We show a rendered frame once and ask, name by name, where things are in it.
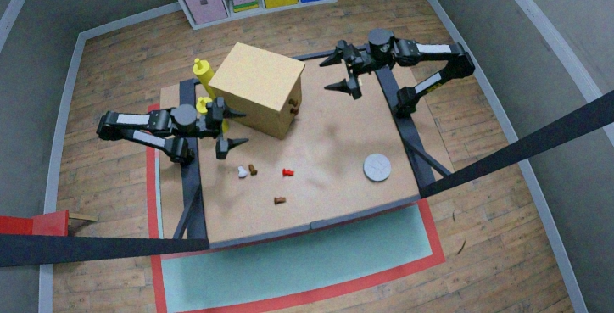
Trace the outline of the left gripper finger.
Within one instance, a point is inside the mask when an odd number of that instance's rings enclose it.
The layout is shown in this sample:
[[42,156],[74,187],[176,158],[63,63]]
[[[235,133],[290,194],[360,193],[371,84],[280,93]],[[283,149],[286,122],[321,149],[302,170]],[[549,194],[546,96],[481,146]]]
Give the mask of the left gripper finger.
[[223,115],[224,119],[241,119],[241,118],[246,118],[246,115],[239,113],[233,109],[230,109],[226,103],[224,103],[225,106],[225,113]]
[[[249,142],[249,139],[239,139],[239,140],[231,140],[231,139],[227,139],[227,144],[228,144],[228,153],[229,151],[231,151],[232,149],[243,145],[245,143]],[[236,144],[236,145],[235,145]],[[233,146],[232,146],[233,145]]]

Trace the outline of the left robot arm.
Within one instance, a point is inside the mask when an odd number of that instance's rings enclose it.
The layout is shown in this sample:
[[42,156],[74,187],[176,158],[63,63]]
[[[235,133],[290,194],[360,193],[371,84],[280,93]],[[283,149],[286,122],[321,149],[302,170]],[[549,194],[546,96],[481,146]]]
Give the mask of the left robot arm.
[[[201,116],[204,117],[201,130],[218,134],[218,127],[224,122],[223,109],[213,102],[206,103],[206,110],[207,115]],[[190,165],[195,163],[195,153],[193,148],[188,148],[186,138],[196,138],[197,117],[196,109],[190,105],[152,110],[147,114],[108,110],[102,115],[96,133],[103,140],[125,139],[162,150],[171,162]],[[171,136],[174,137],[166,139]]]

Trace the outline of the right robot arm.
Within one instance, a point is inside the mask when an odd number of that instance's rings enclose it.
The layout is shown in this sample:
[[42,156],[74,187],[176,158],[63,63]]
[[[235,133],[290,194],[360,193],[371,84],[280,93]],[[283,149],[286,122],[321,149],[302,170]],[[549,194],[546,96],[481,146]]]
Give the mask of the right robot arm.
[[[412,39],[395,37],[392,30],[387,31],[378,27],[368,32],[367,40],[375,70],[386,67],[391,70],[396,62],[400,63],[399,66],[407,67],[416,65],[420,61],[448,60],[444,68],[426,80],[414,87],[403,87],[396,92],[399,103],[394,105],[393,109],[397,119],[409,117],[411,113],[415,113],[416,105],[424,95],[452,79],[470,76],[476,69],[470,54],[465,52],[459,42],[423,44]],[[341,50],[344,60],[354,68],[351,67],[353,72],[361,70],[366,63],[368,64],[367,60],[362,58],[365,52],[359,52],[352,43]]]

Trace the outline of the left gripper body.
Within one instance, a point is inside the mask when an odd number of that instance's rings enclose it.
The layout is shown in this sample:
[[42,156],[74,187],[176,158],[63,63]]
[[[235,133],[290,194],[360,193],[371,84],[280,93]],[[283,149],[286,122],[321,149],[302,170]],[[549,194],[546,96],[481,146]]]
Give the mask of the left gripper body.
[[[218,108],[222,108],[223,109],[223,115],[224,115],[224,113],[225,113],[224,99],[223,98],[216,98],[216,99],[214,99],[214,103],[218,103]],[[199,119],[197,119],[196,138],[199,138],[199,140],[203,140],[203,138],[213,138],[213,140],[216,140],[216,138],[217,138],[217,143],[216,143],[216,146],[215,146],[215,156],[216,156],[216,159],[218,159],[218,160],[226,160],[228,144],[227,144],[227,142],[224,142],[224,140],[223,140],[222,125],[219,127],[218,134],[213,134],[213,133],[208,133],[206,131],[202,131],[201,130],[201,126],[204,126],[204,117],[199,117]]]

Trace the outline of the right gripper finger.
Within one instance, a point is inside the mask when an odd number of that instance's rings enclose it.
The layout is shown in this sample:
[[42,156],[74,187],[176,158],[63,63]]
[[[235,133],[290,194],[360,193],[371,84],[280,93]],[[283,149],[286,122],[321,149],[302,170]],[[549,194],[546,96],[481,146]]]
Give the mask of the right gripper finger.
[[339,56],[338,48],[337,48],[337,46],[335,46],[334,52],[328,58],[323,60],[319,64],[319,66],[320,67],[325,67],[325,66],[334,65],[334,64],[341,64],[341,63],[342,63],[342,60],[341,60],[341,58]]
[[339,91],[339,92],[346,92],[346,93],[349,93],[349,96],[351,95],[349,92],[348,84],[347,84],[345,77],[339,82],[335,82],[333,84],[324,86],[324,89],[332,90],[332,91]]

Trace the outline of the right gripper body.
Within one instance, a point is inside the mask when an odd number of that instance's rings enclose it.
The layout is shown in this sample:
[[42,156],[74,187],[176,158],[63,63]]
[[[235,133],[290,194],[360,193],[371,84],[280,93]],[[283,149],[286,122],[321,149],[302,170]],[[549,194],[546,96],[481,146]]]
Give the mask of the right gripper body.
[[[346,40],[342,39],[342,40],[338,40],[337,44],[338,44],[337,48],[338,48],[339,56],[340,56],[341,59],[344,60],[343,52],[341,51],[341,48],[347,46],[347,42],[346,42]],[[349,80],[347,81],[347,84],[348,84],[349,92],[350,92],[350,94],[352,94],[352,97],[353,97],[354,100],[358,99],[358,98],[360,98],[362,96],[362,93],[361,93],[361,90],[360,90],[360,85],[359,85],[359,82],[358,82],[358,79],[357,79],[357,78],[359,78],[358,75],[362,75],[362,74],[365,74],[365,73],[368,73],[368,75],[370,75],[371,72],[375,70],[370,52],[366,53],[365,50],[362,51],[362,52],[365,52],[365,55],[363,55],[362,58],[363,58],[363,60],[367,60],[368,64],[366,64],[366,66],[363,67],[361,70],[357,70],[355,72],[353,72],[353,71],[351,72],[350,71],[351,70],[351,65],[349,66],[349,63],[346,63],[345,60],[344,60],[344,63],[345,63],[345,66],[346,66],[346,70],[347,70],[348,76],[349,76]]]

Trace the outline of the light blue round disc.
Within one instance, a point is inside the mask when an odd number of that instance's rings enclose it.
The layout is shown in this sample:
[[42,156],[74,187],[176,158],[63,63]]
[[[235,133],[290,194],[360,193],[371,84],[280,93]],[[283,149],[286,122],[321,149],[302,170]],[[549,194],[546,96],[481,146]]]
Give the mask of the light blue round disc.
[[388,159],[381,154],[372,154],[363,164],[363,172],[367,179],[373,182],[384,180],[391,171]]

